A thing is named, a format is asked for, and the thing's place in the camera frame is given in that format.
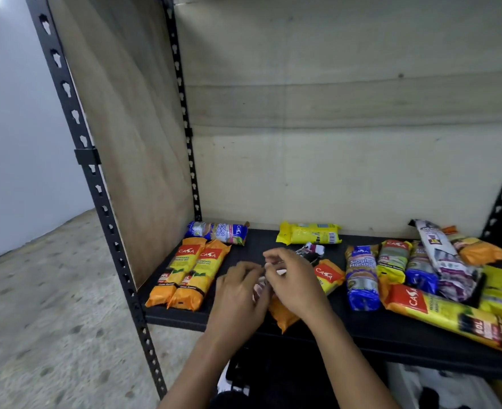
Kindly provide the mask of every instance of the metal shelving unit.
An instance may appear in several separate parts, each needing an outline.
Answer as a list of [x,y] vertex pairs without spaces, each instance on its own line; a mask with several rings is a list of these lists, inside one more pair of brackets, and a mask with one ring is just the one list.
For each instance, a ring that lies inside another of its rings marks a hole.
[[[186,92],[173,0],[158,0],[158,2],[163,6],[170,42],[173,47],[173,62],[183,109],[186,147],[192,178],[194,217],[200,221],[202,214],[192,148],[193,134],[186,105]],[[86,123],[84,123],[84,114],[76,95],[75,86],[65,60],[62,42],[56,31],[48,1],[27,0],[27,4],[69,125],[75,144],[77,162],[81,165],[88,183],[141,346],[158,394],[162,398],[167,391],[166,384],[147,323],[203,331],[213,302],[214,285],[206,296],[202,309],[196,313],[183,310],[167,310],[160,306],[151,309],[145,308],[144,303],[148,294],[154,286],[160,271],[167,265],[171,255],[138,291],[127,266],[125,250],[113,218],[111,204],[100,171],[100,155],[93,146]],[[486,221],[481,238],[502,247],[502,187]],[[328,247],[326,255],[341,266],[345,264],[343,252],[348,243],[369,244],[379,242],[382,239],[347,235],[343,237],[343,240],[344,244],[340,246]],[[231,251],[219,274],[225,273],[228,267],[240,259],[260,261],[262,251],[275,245],[274,241],[275,232],[273,231],[251,230],[247,245],[245,247],[235,247]],[[497,350],[491,350],[486,346],[475,344],[455,334],[385,310],[370,314],[351,313],[347,306],[344,290],[336,291],[330,299],[333,308],[345,322],[357,345],[366,352],[391,361],[502,378],[502,353]],[[279,330],[271,317],[267,318],[258,335],[280,337]],[[284,337],[306,342],[313,341],[306,327],[298,323],[291,327]]]

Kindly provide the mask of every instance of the orange package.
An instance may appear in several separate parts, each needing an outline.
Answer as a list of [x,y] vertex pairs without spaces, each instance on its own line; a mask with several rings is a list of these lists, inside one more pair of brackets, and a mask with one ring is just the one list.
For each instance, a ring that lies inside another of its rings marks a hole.
[[483,266],[502,260],[502,248],[475,237],[466,237],[458,232],[455,225],[443,228],[443,232],[467,264]]
[[202,305],[202,301],[215,279],[224,257],[230,251],[229,245],[224,245],[215,239],[206,244],[200,259],[193,270],[185,277],[167,308],[186,309],[196,311]]
[[166,270],[160,275],[157,285],[152,289],[145,306],[165,304],[171,300],[178,285],[181,284],[185,276],[192,270],[199,255],[206,247],[207,240],[201,237],[185,238],[183,245],[179,247],[177,253]]
[[[314,271],[325,295],[331,294],[345,280],[345,273],[334,262],[329,260],[321,260],[314,267]],[[289,311],[276,295],[272,296],[268,309],[275,321],[278,322],[282,334],[285,333],[289,326],[300,320],[300,317]]]
[[502,317],[402,284],[380,282],[386,309],[450,330],[502,351]]

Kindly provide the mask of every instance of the forearm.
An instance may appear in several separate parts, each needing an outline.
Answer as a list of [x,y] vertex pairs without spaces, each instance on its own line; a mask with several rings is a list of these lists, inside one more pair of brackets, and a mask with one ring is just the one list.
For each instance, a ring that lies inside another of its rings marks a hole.
[[316,338],[340,407],[399,408],[332,310],[325,310],[308,326]]
[[204,334],[158,409],[206,407],[229,358],[214,344],[212,338]]

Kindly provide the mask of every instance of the concrete floor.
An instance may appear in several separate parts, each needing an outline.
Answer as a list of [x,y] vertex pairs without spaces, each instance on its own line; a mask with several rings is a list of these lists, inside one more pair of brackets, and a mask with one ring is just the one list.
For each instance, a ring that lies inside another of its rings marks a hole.
[[[150,329],[170,387],[200,333]],[[95,210],[0,257],[0,409],[157,404]]]

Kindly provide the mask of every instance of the person's right hand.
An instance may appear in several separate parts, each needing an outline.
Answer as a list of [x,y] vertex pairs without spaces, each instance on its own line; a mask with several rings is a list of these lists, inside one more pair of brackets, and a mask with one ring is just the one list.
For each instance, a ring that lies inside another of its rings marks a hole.
[[[263,254],[266,279],[283,305],[304,323],[308,324],[310,319],[331,310],[329,300],[308,261],[285,248],[274,248]],[[278,275],[276,269],[282,268],[286,268],[287,272]]]

